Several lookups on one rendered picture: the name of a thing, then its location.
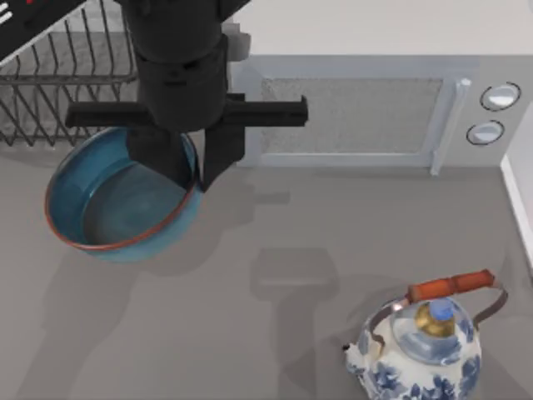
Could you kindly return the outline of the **microwave knob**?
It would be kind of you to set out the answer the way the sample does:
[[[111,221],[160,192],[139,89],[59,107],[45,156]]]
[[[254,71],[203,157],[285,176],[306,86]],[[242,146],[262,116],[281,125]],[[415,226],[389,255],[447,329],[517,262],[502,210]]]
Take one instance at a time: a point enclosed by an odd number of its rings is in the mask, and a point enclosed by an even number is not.
[[[472,125],[466,132],[466,139],[474,146],[488,146],[497,142],[504,133],[505,127],[501,122],[490,120]]]
[[[521,97],[521,88],[513,82],[488,87],[480,98],[481,106],[491,112],[512,107]]]

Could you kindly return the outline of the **blue and white kettle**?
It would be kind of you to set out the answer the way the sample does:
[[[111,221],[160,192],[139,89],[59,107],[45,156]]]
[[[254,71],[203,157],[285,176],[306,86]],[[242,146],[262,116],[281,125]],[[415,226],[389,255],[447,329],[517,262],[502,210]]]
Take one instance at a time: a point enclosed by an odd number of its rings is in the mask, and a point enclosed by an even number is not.
[[[456,294],[492,288],[498,298],[471,317]],[[346,370],[368,400],[471,400],[481,372],[481,322],[508,299],[488,269],[410,285],[343,345]]]

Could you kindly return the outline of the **blue bowl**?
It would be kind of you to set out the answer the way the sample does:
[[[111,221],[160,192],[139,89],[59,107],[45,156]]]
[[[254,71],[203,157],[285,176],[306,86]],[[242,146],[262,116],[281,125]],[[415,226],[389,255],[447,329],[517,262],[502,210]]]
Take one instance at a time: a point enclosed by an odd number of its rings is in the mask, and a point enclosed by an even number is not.
[[[181,143],[188,186],[131,160],[127,130],[113,127],[76,146],[52,175],[44,197],[48,226],[67,245],[110,262],[132,263],[182,238],[202,200],[198,155]]]

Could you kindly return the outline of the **microwave door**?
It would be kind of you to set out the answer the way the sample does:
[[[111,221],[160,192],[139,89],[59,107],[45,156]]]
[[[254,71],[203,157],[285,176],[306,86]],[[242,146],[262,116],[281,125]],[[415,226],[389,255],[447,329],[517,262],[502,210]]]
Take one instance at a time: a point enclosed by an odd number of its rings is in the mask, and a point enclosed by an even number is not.
[[[264,77],[266,101],[305,97],[304,127],[252,128],[243,167],[427,168],[449,104],[440,79]]]

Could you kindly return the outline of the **pale microwave oven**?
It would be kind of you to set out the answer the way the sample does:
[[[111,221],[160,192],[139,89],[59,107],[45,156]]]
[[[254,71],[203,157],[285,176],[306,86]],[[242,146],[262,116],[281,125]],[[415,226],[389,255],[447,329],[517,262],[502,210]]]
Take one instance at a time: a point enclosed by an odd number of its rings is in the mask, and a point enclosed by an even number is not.
[[[257,89],[262,78],[434,78],[445,82],[449,104],[442,131],[454,98],[456,79],[469,78],[466,104],[452,138],[445,168],[492,168],[501,163],[527,108],[533,103],[533,56],[430,56],[430,55],[279,55],[253,56],[232,69],[232,86],[250,100],[261,100]],[[491,112],[480,104],[490,86],[515,83],[521,97],[506,110]],[[505,133],[488,146],[474,146],[466,139],[475,124],[496,120]]]

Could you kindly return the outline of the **white sink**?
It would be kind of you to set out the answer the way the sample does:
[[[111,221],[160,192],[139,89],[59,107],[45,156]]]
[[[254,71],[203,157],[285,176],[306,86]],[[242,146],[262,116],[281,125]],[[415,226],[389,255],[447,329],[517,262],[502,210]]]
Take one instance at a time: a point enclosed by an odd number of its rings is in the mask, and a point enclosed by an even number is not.
[[[511,141],[501,162],[501,172],[533,279],[533,139]]]

